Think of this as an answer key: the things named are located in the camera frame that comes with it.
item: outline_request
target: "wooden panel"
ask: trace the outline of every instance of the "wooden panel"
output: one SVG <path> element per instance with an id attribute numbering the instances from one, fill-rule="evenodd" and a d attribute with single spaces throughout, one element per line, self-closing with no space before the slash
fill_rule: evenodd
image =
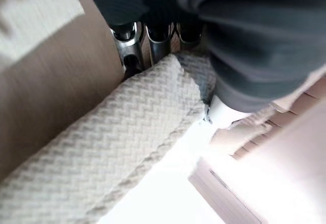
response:
<path id="1" fill-rule="evenodd" d="M 0 75 L 0 180 L 122 80 L 106 22 L 92 0 L 80 2 L 85 15 Z"/>

